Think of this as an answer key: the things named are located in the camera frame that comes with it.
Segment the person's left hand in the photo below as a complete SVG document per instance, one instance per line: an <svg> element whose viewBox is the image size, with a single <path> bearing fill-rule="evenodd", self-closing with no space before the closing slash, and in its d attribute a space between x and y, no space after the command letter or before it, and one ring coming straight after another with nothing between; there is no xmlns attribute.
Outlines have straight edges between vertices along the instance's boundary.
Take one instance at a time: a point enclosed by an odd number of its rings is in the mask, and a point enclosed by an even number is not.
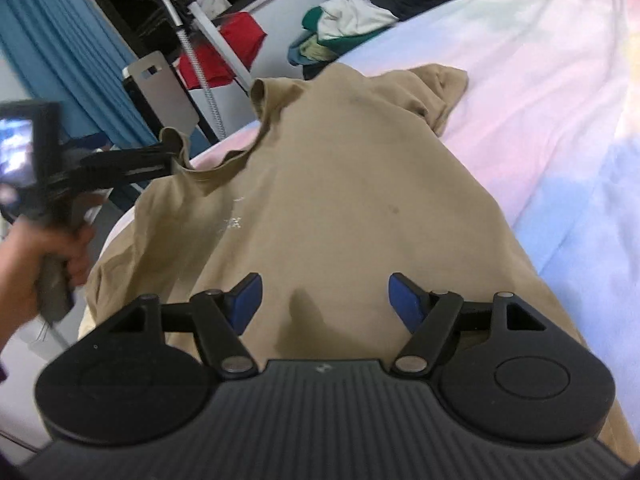
<svg viewBox="0 0 640 480"><path fill-rule="evenodd" d="M92 266L88 246L93 234L88 224L70 233L24 218L13 223L1 243L1 349L37 314L36 281L45 256L63 259L70 284L85 284Z"/></svg>

